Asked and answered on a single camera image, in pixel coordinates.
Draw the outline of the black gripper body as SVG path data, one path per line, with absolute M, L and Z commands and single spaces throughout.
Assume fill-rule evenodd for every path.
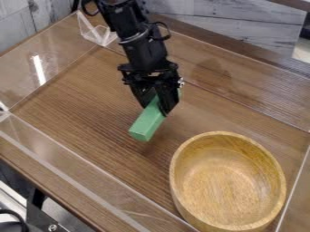
M 133 91 L 176 91 L 181 78 L 164 45 L 171 35 L 163 36 L 159 28 L 122 28 L 117 35 L 128 60 L 118 65 L 124 83 Z

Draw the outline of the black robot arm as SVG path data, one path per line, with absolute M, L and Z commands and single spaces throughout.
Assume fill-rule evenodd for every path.
M 117 66 L 122 83 L 129 86 L 143 108 L 157 98 L 160 112 L 168 115 L 179 103 L 181 77 L 177 64 L 167 59 L 164 41 L 171 38 L 167 24 L 149 21 L 141 0 L 90 1 L 96 11 L 89 12 L 81 1 L 82 11 L 89 16 L 101 15 L 125 53 L 128 63 Z

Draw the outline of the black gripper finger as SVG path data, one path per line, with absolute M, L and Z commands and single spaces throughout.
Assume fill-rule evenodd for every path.
M 163 116 L 167 116 L 179 103 L 179 90 L 173 82 L 160 82 L 155 85 L 159 98 L 159 108 Z
M 155 97 L 153 88 L 144 85 L 131 85 L 129 88 L 140 106 L 145 108 Z

